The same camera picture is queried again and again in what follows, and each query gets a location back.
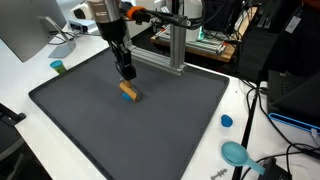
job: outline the black cable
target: black cable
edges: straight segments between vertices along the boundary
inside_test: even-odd
[[[302,152],[301,151],[298,151],[298,152],[291,152],[291,153],[288,153],[288,155],[293,155],[293,154],[301,154]],[[280,157],[280,156],[286,156],[287,153],[283,153],[283,154],[277,154],[277,155],[273,155],[273,156],[267,156],[267,157],[264,157],[264,158],[261,158],[259,160],[257,160],[256,162],[257,163],[260,163],[261,161],[263,160],[267,160],[268,158],[271,158],[271,157]],[[244,178],[246,177],[246,175],[248,174],[248,172],[251,170],[251,168],[248,168],[242,175],[241,179],[240,180],[244,180]]]
[[[249,94],[255,90],[255,88],[251,88],[248,92],[247,92],[247,95],[246,95],[246,100],[247,100],[247,106],[248,106],[248,110],[250,111],[250,103],[249,103]]]
[[[268,95],[268,88],[260,87],[259,88],[259,92],[264,94],[264,95]]]
[[[214,35],[211,33],[211,31],[208,31],[208,32],[209,32],[208,34],[209,34],[210,36],[212,36],[211,39],[216,38],[216,39],[218,39],[218,40],[223,40],[223,39],[217,37],[219,31],[216,31],[216,33],[215,33]]]
[[[100,34],[87,34],[87,33],[78,33],[80,35],[85,35],[85,36],[101,36]]]
[[[239,78],[239,79],[244,79],[244,80],[246,80],[246,81],[248,81],[248,82],[254,82],[253,79],[251,79],[251,78],[249,78],[248,76],[245,76],[244,74],[241,74],[241,73],[239,73],[239,72],[237,72],[237,73],[235,74],[235,76],[236,76],[237,78]]]
[[[69,36],[71,36],[71,38],[69,39],[70,41],[74,40],[74,35],[73,34],[71,34],[70,32],[64,32],[64,33],[69,35]],[[66,43],[66,41],[63,38],[59,37],[59,36],[55,36],[55,38],[58,38],[58,39],[62,40],[62,42],[60,42],[60,43],[48,43],[48,44],[50,44],[50,45],[62,45],[62,44]]]
[[[227,34],[225,32],[222,32],[222,33],[228,38],[228,40],[238,40],[238,38],[234,37],[232,34]]]
[[[247,148],[247,146],[248,146],[249,136],[250,136],[251,127],[252,127],[252,121],[253,121],[254,112],[255,112],[255,107],[257,105],[257,100],[258,100],[257,94],[259,94],[259,93],[258,93],[257,88],[255,90],[256,90],[255,97],[253,98],[253,101],[252,101],[252,104],[251,104],[251,108],[249,109],[248,121],[247,121],[246,128],[244,130],[243,139],[241,141],[241,145],[244,148]],[[240,179],[241,172],[242,172],[242,167],[236,167],[235,170],[233,171],[232,179],[233,180]]]
[[[298,145],[298,146],[307,146],[307,147],[312,147],[312,146],[310,146],[310,145],[307,145],[307,144],[302,144],[302,143],[294,143],[295,145]],[[289,167],[289,161],[288,161],[288,156],[289,155],[293,155],[293,154],[302,154],[303,152],[301,152],[301,151],[297,151],[297,152],[291,152],[291,153],[289,153],[289,150],[288,149],[290,149],[291,147],[293,147],[293,145],[290,145],[290,146],[288,146],[288,148],[287,148],[287,151],[286,151],[286,153],[282,153],[282,154],[277,154],[277,155],[272,155],[272,156],[267,156],[267,157],[264,157],[264,158],[261,158],[261,159],[259,159],[259,160],[257,160],[256,162],[257,163],[260,163],[261,161],[263,161],[263,160],[266,160],[266,159],[268,159],[268,158],[270,158],[270,157],[280,157],[280,156],[286,156],[286,158],[287,158],[287,167]],[[320,148],[314,148],[314,147],[312,147],[312,149],[310,149],[311,151],[316,151],[316,150],[319,150]],[[244,180],[244,178],[246,177],[246,175],[248,174],[248,172],[251,170],[251,168],[248,168],[244,173],[243,173],[243,175],[242,175],[242,177],[241,177],[241,179],[240,180]]]
[[[242,36],[242,34],[240,33],[239,30],[234,29],[234,32],[239,36],[238,40],[242,40],[243,39],[243,36]]]
[[[249,86],[250,88],[255,88],[254,85],[252,85],[249,81],[244,80],[244,79],[240,79],[240,81],[242,81],[245,85]]]
[[[206,38],[206,39],[214,39],[215,37],[212,35],[212,34],[209,34],[209,33],[204,33],[204,37]]]
[[[151,22],[151,26],[154,26],[154,24],[156,24],[157,21],[159,20],[159,18],[157,18],[157,17],[155,17],[155,18],[156,18],[156,20],[154,20],[153,22]]]
[[[267,117],[267,119],[269,120],[269,122],[271,123],[271,125],[273,126],[273,128],[279,133],[279,135],[289,144],[292,145],[294,148],[298,149],[299,151],[301,151],[303,154],[308,155],[310,157],[313,157],[315,159],[320,159],[320,154],[318,152],[314,152],[313,150],[310,149],[306,149],[306,148],[300,148],[298,146],[296,146],[296,143],[292,143],[280,130],[279,128],[273,123],[273,121],[270,119],[270,117],[267,115],[267,113],[264,111],[264,109],[262,108],[262,103],[261,103],[261,95],[260,93],[258,94],[258,98],[259,98],[259,106],[261,111],[263,112],[263,114]]]

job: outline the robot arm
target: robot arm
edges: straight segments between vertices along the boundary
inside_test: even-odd
[[[117,58],[116,69],[123,78],[119,86],[134,101],[140,99],[140,94],[131,83],[137,74],[131,64],[131,52],[123,42],[127,33],[123,14],[131,20],[137,20],[137,24],[149,22],[150,15],[140,13],[142,9],[144,8],[133,7],[131,3],[122,3],[120,0],[86,0],[86,3],[71,10],[78,19],[93,19],[96,22],[101,37],[108,41]]]
[[[108,41],[117,58],[116,67],[124,80],[134,79],[136,70],[131,64],[131,53],[124,46],[126,25],[123,20],[119,0],[86,0],[91,15],[97,24],[101,37]]]

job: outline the gray rubber mat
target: gray rubber mat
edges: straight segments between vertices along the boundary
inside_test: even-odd
[[[30,92],[108,179],[180,179],[229,79],[188,67],[180,77],[134,62],[138,103],[124,100],[103,51]]]

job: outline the black device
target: black device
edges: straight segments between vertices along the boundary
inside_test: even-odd
[[[310,130],[320,127],[320,72],[305,79],[269,71],[268,111],[271,119]]]
[[[277,159],[270,157],[267,159],[263,167],[266,169],[263,175],[260,175],[258,180],[290,180],[291,175],[279,167],[277,164]]]
[[[26,118],[26,115],[23,113],[16,114],[11,109],[6,107],[5,105],[0,103],[0,120],[5,122],[6,124],[9,124],[11,126],[14,126],[18,122],[22,121]]]
[[[269,30],[279,33],[299,5],[301,5],[300,0],[281,0],[280,7],[275,9],[275,15],[270,19]]]
[[[205,0],[205,20],[212,17],[225,1],[226,0]],[[210,31],[223,31],[227,34],[232,34],[241,10],[242,0],[228,0],[222,11],[204,25],[204,29]]]

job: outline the computer monitor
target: computer monitor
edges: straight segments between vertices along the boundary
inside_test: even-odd
[[[59,32],[66,20],[56,0],[9,0],[0,2],[0,24],[0,38],[25,62],[53,39],[50,32]],[[74,42],[58,46],[49,57],[63,58],[74,48]]]

